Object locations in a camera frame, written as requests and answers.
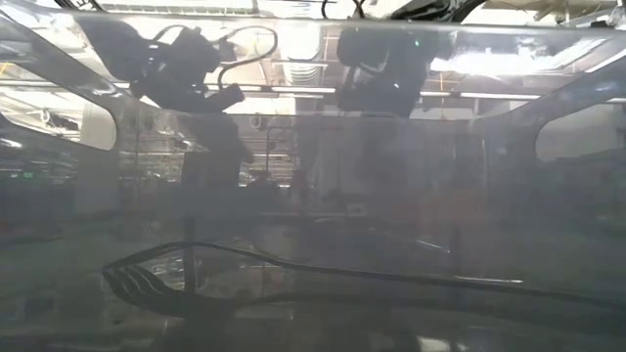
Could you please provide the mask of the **black fork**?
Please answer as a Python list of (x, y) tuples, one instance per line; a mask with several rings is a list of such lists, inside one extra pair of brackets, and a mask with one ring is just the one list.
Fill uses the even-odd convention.
[[(215, 298), (167, 286), (141, 264), (167, 253), (190, 247), (206, 247), (259, 260), (279, 268), (327, 276), (403, 283), (445, 289), (441, 297), (401, 297), (349, 292), (277, 293), (260, 298)], [(169, 242), (118, 259), (103, 267), (102, 275), (121, 300), (167, 316), (191, 319), (206, 312), (232, 313), (243, 307), (271, 303), (319, 303), (363, 306), (418, 307), (435, 311), (464, 312), (494, 319), (530, 321), (535, 324), (568, 320), (578, 314), (597, 324), (626, 325), (626, 303), (568, 292), (544, 291), (520, 286), (501, 286), (466, 279), (414, 277), (289, 262), (260, 252), (209, 242)]]

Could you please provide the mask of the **ribbed ventilation duct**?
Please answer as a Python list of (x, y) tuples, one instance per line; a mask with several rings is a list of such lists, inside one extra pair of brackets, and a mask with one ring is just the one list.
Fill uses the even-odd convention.
[(322, 67), (314, 64), (285, 63), (285, 80), (294, 86), (317, 86), (322, 75)]

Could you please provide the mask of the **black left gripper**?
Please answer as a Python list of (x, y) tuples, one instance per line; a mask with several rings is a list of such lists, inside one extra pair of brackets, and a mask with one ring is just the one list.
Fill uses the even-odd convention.
[[(149, 98), (160, 108), (188, 113), (221, 112), (245, 99), (239, 85), (220, 88), (210, 94), (205, 77), (221, 64), (219, 51), (201, 34), (201, 30), (184, 27), (170, 44), (155, 40), (140, 76), (130, 84), (138, 99)], [(224, 115), (222, 132), (211, 116), (190, 120), (190, 130), (197, 142), (214, 158), (223, 155), (225, 147), (243, 163), (254, 162), (253, 152), (241, 139), (238, 124)]]

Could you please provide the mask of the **clear plastic bin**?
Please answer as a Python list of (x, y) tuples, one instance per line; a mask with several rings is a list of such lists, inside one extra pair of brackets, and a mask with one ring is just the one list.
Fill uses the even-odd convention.
[[(204, 84), (263, 85), (225, 110), (254, 162), (211, 152), (131, 95), (76, 19), (151, 37), (199, 27)], [(538, 20), (487, 0), (449, 35), (408, 118), (271, 91), (285, 63), (337, 88), (355, 0), (0, 0), (0, 352), (626, 352), (626, 325), (418, 307), (271, 303), (191, 319), (118, 298), (103, 267), (169, 242), (626, 303), (626, 4)], [(539, 95), (532, 101), (459, 93)], [(296, 272), (206, 247), (141, 266), (215, 298), (445, 289)]]

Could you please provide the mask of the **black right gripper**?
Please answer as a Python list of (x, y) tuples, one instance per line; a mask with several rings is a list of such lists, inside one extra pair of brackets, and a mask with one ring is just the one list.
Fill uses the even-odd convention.
[(434, 32), (366, 27), (343, 30), (336, 55), (347, 73), (335, 91), (337, 107), (408, 118), (421, 97), (439, 47)]

